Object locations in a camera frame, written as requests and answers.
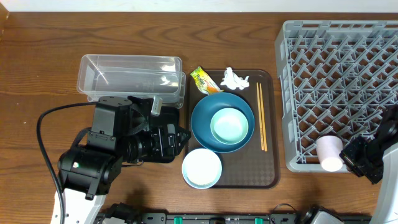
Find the dark blue plate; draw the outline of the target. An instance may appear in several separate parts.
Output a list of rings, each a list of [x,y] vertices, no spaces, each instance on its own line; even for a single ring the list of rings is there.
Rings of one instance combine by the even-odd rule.
[[[248,134],[237,144],[223,144],[217,141],[211,133],[211,119],[217,111],[223,108],[240,110],[248,119]],[[232,93],[221,92],[208,95],[195,105],[190,124],[192,134],[203,147],[218,153],[230,153],[241,149],[249,142],[254,132],[255,119],[251,107],[241,97]]]

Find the pink plastic cup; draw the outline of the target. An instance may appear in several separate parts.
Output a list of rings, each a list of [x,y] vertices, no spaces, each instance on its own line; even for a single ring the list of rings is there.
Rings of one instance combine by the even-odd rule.
[[[336,136],[322,136],[316,140],[316,151],[321,167],[327,172],[336,172],[343,167],[340,152],[343,142]]]

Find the light blue bowl with rice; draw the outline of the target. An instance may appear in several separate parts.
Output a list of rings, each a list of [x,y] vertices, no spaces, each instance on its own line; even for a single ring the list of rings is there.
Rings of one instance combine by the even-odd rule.
[[[195,189],[203,190],[214,186],[219,181],[222,170],[221,159],[209,149],[195,149],[182,162],[184,181]]]

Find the mint green bowl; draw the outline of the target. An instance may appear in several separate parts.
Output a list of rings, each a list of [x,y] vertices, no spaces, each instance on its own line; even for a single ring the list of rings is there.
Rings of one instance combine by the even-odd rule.
[[[213,115],[210,130],[217,141],[233,145],[246,137],[249,131],[249,123],[240,110],[223,108]]]

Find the wooden chopstick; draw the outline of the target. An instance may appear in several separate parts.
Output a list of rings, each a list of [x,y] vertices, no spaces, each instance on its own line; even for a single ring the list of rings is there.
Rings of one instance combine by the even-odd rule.
[[[260,92],[259,92],[259,84],[256,83],[256,93],[257,93],[257,110],[258,110],[258,119],[259,119],[259,129],[260,129],[260,137],[261,137],[261,150],[265,151],[264,146],[264,135],[262,128],[262,119],[261,119],[261,100],[260,100]]]
[[[264,151],[267,152],[267,136],[266,136],[266,124],[265,124],[265,114],[264,114],[264,101],[263,101],[263,94],[262,94],[262,83],[259,83],[259,99],[260,99],[260,105],[261,105],[261,121],[262,121]]]

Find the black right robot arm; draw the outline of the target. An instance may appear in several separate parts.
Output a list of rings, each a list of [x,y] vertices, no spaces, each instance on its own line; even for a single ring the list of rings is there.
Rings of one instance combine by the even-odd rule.
[[[397,105],[386,108],[371,141],[357,137],[340,152],[348,170],[381,183],[371,223],[397,224]]]

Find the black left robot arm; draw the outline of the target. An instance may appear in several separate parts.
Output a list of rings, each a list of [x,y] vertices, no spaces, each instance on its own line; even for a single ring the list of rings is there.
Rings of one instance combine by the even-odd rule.
[[[178,109],[154,99],[102,96],[94,107],[58,160],[52,223],[93,223],[123,167],[172,162],[191,138]]]

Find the grey dishwasher rack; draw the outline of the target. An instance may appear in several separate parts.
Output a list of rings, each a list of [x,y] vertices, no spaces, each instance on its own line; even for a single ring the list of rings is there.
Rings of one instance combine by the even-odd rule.
[[[397,103],[396,21],[283,23],[275,40],[282,89],[285,163],[321,172],[316,140],[372,139],[382,112]]]

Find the black plastic bin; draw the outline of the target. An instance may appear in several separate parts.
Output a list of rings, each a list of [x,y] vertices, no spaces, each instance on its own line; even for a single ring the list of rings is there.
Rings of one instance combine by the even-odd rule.
[[[177,129],[178,117],[178,110],[172,107],[165,106],[159,116],[151,116],[144,114],[142,105],[97,103],[87,146],[121,156],[126,162],[126,137],[166,124],[174,124]]]

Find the yellow green snack wrapper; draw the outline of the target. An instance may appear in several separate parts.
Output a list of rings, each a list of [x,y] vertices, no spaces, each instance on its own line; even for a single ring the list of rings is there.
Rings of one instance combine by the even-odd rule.
[[[199,66],[190,74],[198,90],[206,95],[223,92],[204,69]]]

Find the crumpled white tissue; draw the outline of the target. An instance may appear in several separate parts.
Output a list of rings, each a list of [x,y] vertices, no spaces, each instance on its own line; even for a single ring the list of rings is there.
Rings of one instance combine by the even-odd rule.
[[[233,72],[233,69],[231,67],[227,67],[224,71],[224,77],[222,78],[222,82],[220,83],[220,85],[226,86],[230,90],[243,90],[249,87],[248,78],[248,76],[246,76],[246,78],[241,78],[237,76],[237,74]]]

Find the brown plastic serving tray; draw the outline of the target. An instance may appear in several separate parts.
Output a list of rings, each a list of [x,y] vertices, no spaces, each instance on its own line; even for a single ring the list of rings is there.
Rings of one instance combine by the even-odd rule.
[[[230,153],[215,152],[221,159],[223,170],[219,181],[214,186],[220,189],[270,189],[277,185],[280,179],[272,78],[263,70],[237,70],[235,73],[243,78],[248,76],[249,87],[243,90],[225,88],[223,92],[238,95],[251,107],[255,119],[255,128],[251,139],[241,149]],[[261,150],[256,83],[262,83],[267,152]],[[198,90],[194,80],[189,79],[187,83],[187,126],[191,134],[190,121],[193,109],[206,96]],[[185,153],[188,154],[198,148],[205,147],[192,134]]]

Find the clear plastic bin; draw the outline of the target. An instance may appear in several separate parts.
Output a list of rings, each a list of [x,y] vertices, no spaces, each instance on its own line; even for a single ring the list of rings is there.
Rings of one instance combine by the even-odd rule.
[[[81,58],[76,88],[88,101],[102,96],[158,96],[164,106],[181,108],[185,86],[179,57],[87,54]]]

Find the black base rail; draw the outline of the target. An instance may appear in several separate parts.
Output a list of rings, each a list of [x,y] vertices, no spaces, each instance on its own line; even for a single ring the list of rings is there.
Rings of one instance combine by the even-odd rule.
[[[290,224],[290,223],[370,223],[369,215],[339,215],[324,207],[313,206],[300,213],[291,208],[282,210],[276,206],[270,214],[252,213],[169,213],[165,210],[142,212],[132,206],[120,203],[112,205],[107,211],[99,213],[94,224]]]

